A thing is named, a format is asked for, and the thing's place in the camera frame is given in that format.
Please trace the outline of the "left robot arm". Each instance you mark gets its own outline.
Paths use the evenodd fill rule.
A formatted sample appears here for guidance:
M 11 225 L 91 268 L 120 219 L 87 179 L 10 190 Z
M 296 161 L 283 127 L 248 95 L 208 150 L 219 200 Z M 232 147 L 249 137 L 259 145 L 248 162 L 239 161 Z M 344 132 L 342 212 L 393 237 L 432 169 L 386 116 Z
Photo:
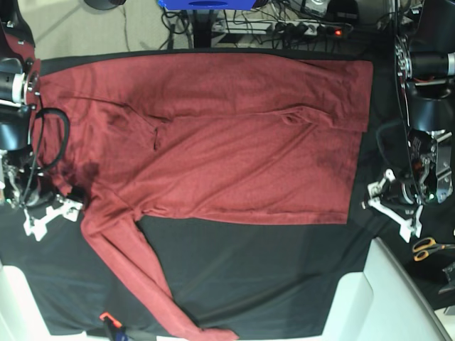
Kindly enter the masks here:
M 409 166 L 401 174 L 385 170 L 367 186 L 362 206 L 396 222 L 409 242 L 422 233 L 424 206 L 454 190 L 454 2 L 423 1 L 416 21 L 404 24 L 404 17 L 402 9 L 393 14 L 394 81 Z

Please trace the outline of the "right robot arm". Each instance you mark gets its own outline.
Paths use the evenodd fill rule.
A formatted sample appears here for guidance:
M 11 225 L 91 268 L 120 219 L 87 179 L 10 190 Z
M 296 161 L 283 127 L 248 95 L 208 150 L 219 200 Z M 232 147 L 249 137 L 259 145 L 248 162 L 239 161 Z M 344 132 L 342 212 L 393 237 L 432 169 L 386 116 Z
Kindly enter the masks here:
M 1 2 L 1 204 L 22 209 L 24 232 L 37 242 L 56 217 L 76 221 L 83 198 L 77 192 L 61 195 L 47 173 L 63 158 L 70 137 L 70 121 L 60 109 L 45 107 L 40 87 L 41 61 L 35 56 L 30 27 L 17 1 Z M 32 141 L 37 120 L 56 117 L 63 124 L 63 140 L 56 157 L 38 163 L 42 141 Z

